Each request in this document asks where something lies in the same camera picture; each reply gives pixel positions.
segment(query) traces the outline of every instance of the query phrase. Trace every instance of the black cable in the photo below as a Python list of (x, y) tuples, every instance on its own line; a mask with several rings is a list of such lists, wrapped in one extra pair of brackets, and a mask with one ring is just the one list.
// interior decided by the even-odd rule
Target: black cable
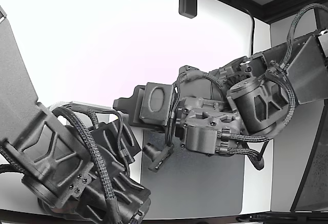
[(291, 27), (289, 29), (289, 32), (288, 32), (288, 35), (287, 35), (287, 50), (286, 50), (286, 54), (284, 56), (284, 58), (282, 59), (281, 63), (280, 63), (280, 67), (281, 69), (283, 70), (286, 70), (287, 69), (287, 64), (291, 58), (291, 55), (292, 55), (292, 49), (293, 49), (293, 41), (294, 41), (294, 36), (295, 36), (295, 31), (296, 31), (296, 27), (300, 21), (300, 19), (302, 18), (302, 16), (307, 13), (309, 10), (312, 10), (312, 9), (315, 9), (315, 8), (318, 8), (318, 9), (321, 9), (321, 10), (324, 10), (326, 12), (328, 12), (328, 7), (325, 6), (325, 5), (321, 5), (321, 4), (310, 4), (310, 5), (307, 5), (305, 6), (303, 9), (301, 9), (297, 15), (295, 16), (292, 24), (291, 24)]
[(21, 173), (20, 171), (18, 171), (13, 165), (11, 164), (1, 164), (0, 165), (0, 174), (2, 173)]
[[(128, 163), (127, 159), (125, 158), (125, 155), (123, 154), (123, 150), (122, 150), (122, 147), (121, 147), (122, 133), (123, 133), (123, 127), (124, 127), (123, 118), (122, 118), (121, 114), (118, 113), (115, 110), (100, 110), (100, 109), (98, 110), (98, 109), (94, 109), (94, 112), (101, 113), (101, 114), (112, 114), (112, 115), (117, 116), (118, 121), (119, 121), (119, 128), (118, 128), (118, 131), (117, 131), (117, 147), (118, 147), (118, 151), (121, 155), (121, 158), (124, 162), (125, 169), (126, 169), (126, 174), (127, 174), (128, 177), (130, 177), (130, 174), (131, 174), (130, 166), (129, 166), (129, 163)], [(130, 152), (128, 150), (124, 150), (124, 151), (125, 151), (125, 153), (130, 155)]]
[(72, 126), (77, 129), (82, 141), (87, 146), (91, 158), (96, 166), (101, 187), (105, 195), (107, 215), (110, 220), (110, 223), (122, 223), (118, 209), (117, 199), (114, 194), (114, 189), (109, 178), (106, 164), (90, 131), (84, 126), (81, 120), (70, 109), (65, 107), (57, 107), (52, 112), (56, 117), (63, 116)]
[(0, 146), (0, 154), (7, 160), (7, 162), (10, 163), (11, 166), (14, 167), (14, 169), (20, 173), (28, 174), (28, 171), (26, 171), (20, 163), (18, 163), (15, 159), (13, 159), (11, 156), (8, 155), (8, 153)]
[[(121, 138), (122, 138), (122, 132), (123, 132), (123, 128), (124, 128), (124, 123), (123, 123), (123, 119), (122, 119), (122, 116), (120, 115), (120, 113), (118, 113), (117, 111), (114, 111), (114, 110), (111, 111), (111, 110), (103, 110), (103, 109), (97, 109), (97, 108), (84, 109), (83, 106), (76, 105), (76, 104), (65, 104), (65, 105), (63, 105), (63, 107), (66, 107), (66, 108), (68, 108), (68, 109), (70, 109), (74, 112), (82, 113), (82, 114), (87, 115), (91, 119), (93, 126), (96, 126), (99, 123), (96, 113), (113, 114), (113, 115), (117, 116), (117, 118), (119, 120), (119, 128), (118, 128), (118, 132), (117, 132), (117, 147), (118, 147), (120, 156), (121, 156), (121, 158), (124, 162), (124, 166), (125, 166), (125, 169), (126, 169), (126, 174), (130, 177), (131, 170), (130, 170), (129, 163), (126, 160), (125, 156), (127, 155), (127, 156), (131, 157), (131, 155), (130, 155), (130, 152), (128, 150), (124, 150), (124, 152), (126, 153), (126, 155), (124, 155), (122, 147), (121, 147), (121, 143), (122, 143)], [(134, 146), (134, 141), (133, 141), (132, 135), (130, 134), (130, 132), (128, 131), (127, 128), (124, 128), (124, 129), (126, 130), (126, 132), (128, 134), (128, 137), (131, 140), (132, 146)]]
[(257, 159), (258, 160), (261, 160), (263, 158), (263, 155), (264, 155), (264, 152), (269, 144), (270, 140), (267, 140), (266, 142), (264, 142), (262, 148), (261, 148), (261, 151), (260, 151), (260, 154), (258, 155)]
[(63, 105), (63, 107), (66, 107), (66, 108), (68, 108), (68, 109), (70, 109), (70, 110), (72, 110), (74, 112), (87, 115), (90, 118), (93, 126), (96, 126), (99, 123), (98, 117), (97, 117), (96, 113), (92, 109), (85, 109), (85, 110), (76, 109), (74, 107), (74, 104), (66, 104), (66, 105)]
[(251, 20), (252, 20), (252, 29), (251, 29), (251, 55), (254, 54), (254, 34), (255, 34), (255, 19), (254, 19), (254, 16), (251, 14), (251, 12), (242, 7), (242, 9), (247, 12), (247, 14), (251, 17)]

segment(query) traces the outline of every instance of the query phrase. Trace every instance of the white backdrop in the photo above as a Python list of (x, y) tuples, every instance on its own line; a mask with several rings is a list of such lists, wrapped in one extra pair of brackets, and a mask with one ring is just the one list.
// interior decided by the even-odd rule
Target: white backdrop
[[(114, 99), (131, 96), (136, 85), (171, 84), (183, 65), (211, 71), (248, 54), (247, 14), (198, 0), (198, 16), (189, 19), (178, 14), (178, 1), (0, 0), (0, 5), (39, 101), (112, 106)], [(269, 47), (270, 26), (256, 20), (255, 52)], [(267, 153), (272, 156), (271, 147)], [(271, 166), (261, 172), (268, 175), (263, 185), (271, 185)], [(6, 201), (0, 209), (39, 213), (20, 181), (20, 175), (1, 175), (0, 199)], [(250, 197), (252, 192), (263, 195), (254, 188), (247, 191)]]

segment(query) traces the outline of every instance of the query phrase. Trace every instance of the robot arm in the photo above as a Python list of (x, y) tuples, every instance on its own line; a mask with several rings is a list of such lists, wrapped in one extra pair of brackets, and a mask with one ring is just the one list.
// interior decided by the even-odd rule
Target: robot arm
[[(307, 6), (299, 14), (314, 6), (321, 8)], [(244, 154), (261, 170), (269, 140), (288, 124), (294, 109), (328, 98), (326, 33), (318, 30), (289, 40), (292, 46), (287, 42), (210, 73), (183, 66), (173, 87), (137, 86), (130, 98), (116, 100), (114, 108), (129, 114), (130, 125), (167, 135), (165, 151), (152, 144), (143, 149), (153, 161), (150, 170), (157, 171), (169, 158), (174, 130), (182, 148), (208, 156)], [(287, 53), (287, 61), (281, 62)], [(252, 142), (263, 142), (262, 150), (251, 150)]]
[[(181, 147), (207, 156), (247, 155), (261, 170), (266, 145), (296, 106), (328, 98), (327, 31), (293, 39), (297, 20), (317, 7), (328, 11), (322, 5), (305, 7), (286, 44), (210, 73), (183, 66), (173, 85), (137, 86), (130, 98), (114, 102), (114, 110), (79, 103), (49, 109), (39, 103), (9, 22), (0, 14), (0, 153), (12, 166), (0, 173), (23, 173), (23, 184), (48, 214), (135, 224), (149, 209), (150, 191), (129, 177), (129, 164), (141, 151), (130, 126), (166, 135), (163, 150), (151, 143), (143, 148), (152, 171), (173, 153), (173, 136)], [(93, 126), (86, 128), (76, 112), (88, 115)], [(115, 114), (118, 120), (99, 123), (95, 113)], [(70, 125), (62, 125), (59, 116)], [(251, 142), (263, 142), (262, 150), (250, 149)]]

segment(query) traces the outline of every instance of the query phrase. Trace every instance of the cable clip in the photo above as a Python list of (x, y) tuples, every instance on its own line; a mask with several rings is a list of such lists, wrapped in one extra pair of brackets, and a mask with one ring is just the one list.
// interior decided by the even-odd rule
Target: cable clip
[(230, 128), (222, 128), (221, 132), (221, 141), (228, 142), (230, 139)]

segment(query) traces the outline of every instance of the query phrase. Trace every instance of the gray mat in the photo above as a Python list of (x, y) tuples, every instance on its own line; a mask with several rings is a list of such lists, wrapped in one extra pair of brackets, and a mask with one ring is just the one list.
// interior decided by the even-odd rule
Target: gray mat
[[(145, 131), (143, 144), (163, 147), (164, 135)], [(205, 218), (238, 215), (242, 208), (244, 157), (207, 157), (182, 150), (174, 138), (173, 155), (157, 172), (142, 157), (141, 184), (152, 191), (146, 219)]]

